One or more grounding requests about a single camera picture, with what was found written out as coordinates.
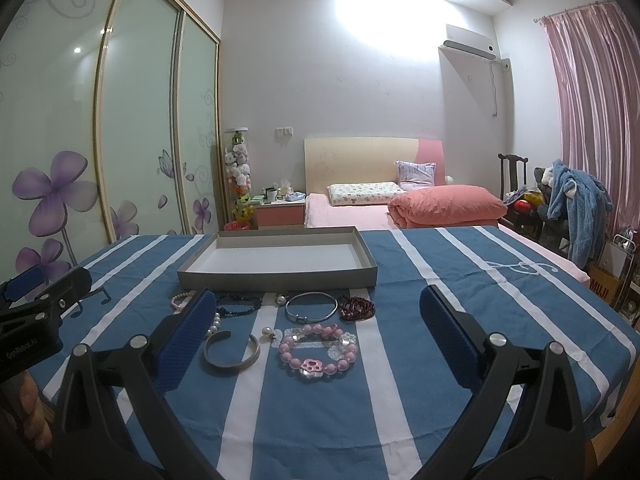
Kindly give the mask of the left human hand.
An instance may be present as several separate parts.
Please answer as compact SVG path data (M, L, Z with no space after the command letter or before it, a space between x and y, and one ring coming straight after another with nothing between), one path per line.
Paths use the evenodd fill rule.
M52 434L39 390L29 372L1 384L1 446L9 451L47 453Z

